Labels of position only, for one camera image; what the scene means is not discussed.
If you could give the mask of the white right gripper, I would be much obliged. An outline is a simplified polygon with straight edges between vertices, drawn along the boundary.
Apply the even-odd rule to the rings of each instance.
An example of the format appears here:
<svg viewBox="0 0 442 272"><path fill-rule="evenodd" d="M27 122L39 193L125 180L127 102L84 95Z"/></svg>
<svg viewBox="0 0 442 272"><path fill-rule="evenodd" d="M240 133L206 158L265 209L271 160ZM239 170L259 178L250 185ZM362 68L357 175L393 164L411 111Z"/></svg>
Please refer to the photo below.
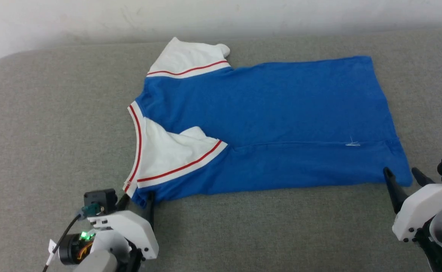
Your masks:
<svg viewBox="0 0 442 272"><path fill-rule="evenodd" d="M411 196L398 184L395 174L388 168L383 169L383 174L391 200L392 208L396 214L392 232L399 241L411 240L414 232L442 211L442 184L436 184L433 179L426 176L420 169L413 167L412 175L422 187Z"/></svg>

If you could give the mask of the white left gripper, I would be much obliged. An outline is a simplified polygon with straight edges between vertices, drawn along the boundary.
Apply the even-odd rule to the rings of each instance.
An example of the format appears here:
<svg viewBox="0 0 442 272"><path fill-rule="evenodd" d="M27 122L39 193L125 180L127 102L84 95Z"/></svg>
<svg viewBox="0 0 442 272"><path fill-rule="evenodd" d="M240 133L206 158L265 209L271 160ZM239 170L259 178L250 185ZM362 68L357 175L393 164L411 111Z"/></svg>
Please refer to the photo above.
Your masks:
<svg viewBox="0 0 442 272"><path fill-rule="evenodd" d="M124 193L116 203L116 212L92 217L95 236L92 252L110 251L118 261L126 261L131 250L141 251L143 258L158 257L159 245L155 229L155 192L148 192L144 202L144 218L129 208L130 196Z"/></svg>

